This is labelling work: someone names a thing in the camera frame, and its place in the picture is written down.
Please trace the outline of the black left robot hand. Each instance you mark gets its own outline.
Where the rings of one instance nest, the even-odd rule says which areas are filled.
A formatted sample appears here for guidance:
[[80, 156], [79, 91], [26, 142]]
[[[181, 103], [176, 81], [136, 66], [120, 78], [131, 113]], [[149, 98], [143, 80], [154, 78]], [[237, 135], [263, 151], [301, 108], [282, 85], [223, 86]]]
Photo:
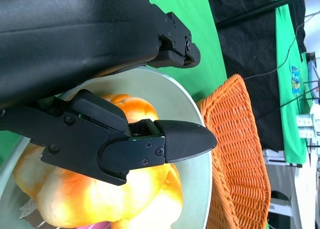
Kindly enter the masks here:
[[217, 145], [202, 125], [143, 119], [80, 90], [138, 66], [192, 68], [190, 30], [149, 0], [0, 0], [0, 128], [44, 147], [41, 161], [116, 186], [130, 170], [188, 160]]

